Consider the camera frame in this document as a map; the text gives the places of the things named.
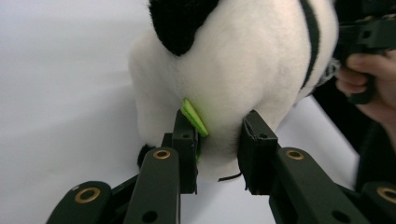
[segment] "white fur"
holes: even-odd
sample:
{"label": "white fur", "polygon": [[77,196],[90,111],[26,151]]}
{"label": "white fur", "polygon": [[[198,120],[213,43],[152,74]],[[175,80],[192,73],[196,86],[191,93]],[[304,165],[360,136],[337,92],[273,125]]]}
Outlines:
{"label": "white fur", "polygon": [[218,180],[238,174],[242,118],[255,109],[275,130],[293,104],[312,91],[331,58],[337,34],[332,3],[311,2],[321,42],[301,91],[310,43],[299,0],[220,0],[181,57],[166,50],[153,30],[137,39],[130,69],[143,140],[159,146],[187,97],[209,131],[199,176]]}

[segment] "white background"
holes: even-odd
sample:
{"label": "white background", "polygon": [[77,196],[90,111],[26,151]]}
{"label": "white background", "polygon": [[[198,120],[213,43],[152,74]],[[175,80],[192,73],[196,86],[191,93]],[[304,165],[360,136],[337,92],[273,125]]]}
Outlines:
{"label": "white background", "polygon": [[[75,185],[138,173],[127,54],[150,29],[144,0],[0,0],[0,223],[45,223]],[[357,156],[312,98],[276,132],[351,188]],[[198,183],[181,223],[275,223],[243,179]]]}

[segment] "green tag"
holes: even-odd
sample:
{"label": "green tag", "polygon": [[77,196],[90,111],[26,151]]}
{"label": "green tag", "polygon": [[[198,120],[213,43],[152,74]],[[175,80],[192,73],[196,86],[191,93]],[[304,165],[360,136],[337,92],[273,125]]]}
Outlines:
{"label": "green tag", "polygon": [[186,118],[190,121],[192,126],[195,128],[195,130],[202,137],[207,137],[209,135],[209,132],[207,131],[204,123],[199,118],[197,112],[195,111],[194,107],[192,106],[192,104],[190,103],[190,101],[187,98],[183,99],[181,113],[183,113],[183,115],[186,116]]}

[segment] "black and white plush toy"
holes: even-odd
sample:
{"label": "black and white plush toy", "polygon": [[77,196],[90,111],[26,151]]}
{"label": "black and white plush toy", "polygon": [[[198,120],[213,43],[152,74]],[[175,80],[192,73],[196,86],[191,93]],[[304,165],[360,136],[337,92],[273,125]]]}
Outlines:
{"label": "black and white plush toy", "polygon": [[332,0],[150,0],[154,29],[129,61],[138,129],[148,146],[173,131],[188,98],[209,136],[199,177],[239,174],[242,118],[275,130],[324,73],[337,39]]}

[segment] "plush toy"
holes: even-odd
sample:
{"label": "plush toy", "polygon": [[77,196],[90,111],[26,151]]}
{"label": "plush toy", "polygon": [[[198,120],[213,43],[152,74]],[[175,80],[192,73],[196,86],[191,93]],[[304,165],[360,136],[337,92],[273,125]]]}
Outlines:
{"label": "plush toy", "polygon": [[188,103],[208,133],[198,171],[209,180],[240,173],[242,118],[254,109],[275,130],[319,83],[337,39],[332,0],[150,0],[149,10],[154,29],[129,61],[140,135],[160,146]]}

